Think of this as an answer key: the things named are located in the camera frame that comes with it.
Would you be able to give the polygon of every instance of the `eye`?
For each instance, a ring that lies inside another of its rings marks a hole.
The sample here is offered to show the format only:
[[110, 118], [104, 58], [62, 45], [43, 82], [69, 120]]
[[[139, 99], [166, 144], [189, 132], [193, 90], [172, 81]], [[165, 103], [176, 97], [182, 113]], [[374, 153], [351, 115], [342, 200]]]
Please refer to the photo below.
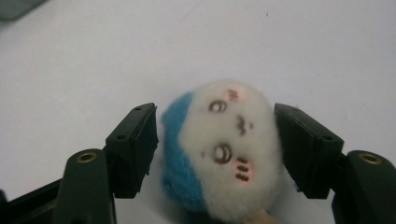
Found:
[[225, 103], [222, 100], [215, 100], [212, 101], [209, 105], [209, 111], [215, 112], [215, 113], [222, 113], [225, 111], [227, 108], [227, 103]]
[[226, 143], [220, 144], [214, 148], [213, 160], [218, 164], [229, 162], [232, 156], [231, 147]]

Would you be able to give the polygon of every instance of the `black plastic part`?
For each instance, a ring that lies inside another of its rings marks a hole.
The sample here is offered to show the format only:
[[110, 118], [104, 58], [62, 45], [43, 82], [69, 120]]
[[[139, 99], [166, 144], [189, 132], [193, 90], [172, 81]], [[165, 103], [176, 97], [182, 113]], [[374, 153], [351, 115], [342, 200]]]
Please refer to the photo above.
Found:
[[116, 198], [134, 198], [157, 148], [155, 104], [134, 108], [106, 139], [104, 152]]
[[326, 199], [344, 141], [302, 110], [275, 105], [284, 164], [308, 199]]
[[0, 0], [0, 21], [15, 21], [47, 0]]
[[346, 182], [352, 189], [353, 201], [359, 211], [359, 223], [395, 224], [395, 167], [372, 152], [357, 150], [348, 153], [347, 157]]
[[5, 223], [50, 223], [61, 180], [21, 196], [6, 206]]
[[357, 206], [349, 196], [334, 195], [332, 214], [336, 224], [358, 224], [360, 220]]
[[53, 224], [116, 223], [105, 152], [87, 149], [69, 158], [53, 212]]
[[9, 222], [9, 206], [7, 202], [6, 194], [0, 190], [0, 218], [5, 222]]

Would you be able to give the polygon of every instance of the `screw hole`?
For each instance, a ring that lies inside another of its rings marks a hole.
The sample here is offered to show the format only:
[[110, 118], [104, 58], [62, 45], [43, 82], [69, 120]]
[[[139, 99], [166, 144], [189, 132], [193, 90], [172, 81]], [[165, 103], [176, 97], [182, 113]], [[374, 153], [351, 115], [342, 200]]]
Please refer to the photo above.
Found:
[[124, 140], [126, 138], [125, 135], [119, 135], [117, 136], [117, 140]]
[[96, 159], [96, 153], [87, 152], [77, 157], [77, 162], [85, 163], [85, 162], [94, 161], [95, 159]]
[[382, 163], [381, 159], [379, 159], [377, 156], [370, 154], [370, 153], [361, 153], [361, 154], [359, 154], [359, 157], [363, 161], [368, 162], [373, 165], [378, 165], [378, 164]]

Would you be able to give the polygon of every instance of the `blue fluffy fabric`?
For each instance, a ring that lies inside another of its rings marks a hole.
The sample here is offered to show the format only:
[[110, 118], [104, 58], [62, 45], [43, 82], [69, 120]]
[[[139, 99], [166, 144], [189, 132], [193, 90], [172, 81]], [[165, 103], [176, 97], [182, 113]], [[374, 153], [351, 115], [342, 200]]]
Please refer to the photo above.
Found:
[[165, 129], [163, 191], [171, 199], [192, 212], [206, 211], [201, 184], [191, 167], [189, 158], [178, 142], [178, 135], [190, 107], [192, 93], [176, 99], [163, 113]]

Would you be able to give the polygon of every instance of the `plush toy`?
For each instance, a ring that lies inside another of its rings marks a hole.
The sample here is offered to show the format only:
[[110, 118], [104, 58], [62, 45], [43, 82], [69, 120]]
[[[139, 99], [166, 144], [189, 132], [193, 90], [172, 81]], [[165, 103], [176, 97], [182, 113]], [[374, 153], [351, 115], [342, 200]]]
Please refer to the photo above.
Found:
[[265, 97], [231, 79], [176, 99], [162, 117], [163, 191], [192, 212], [230, 223], [266, 219], [283, 163]]

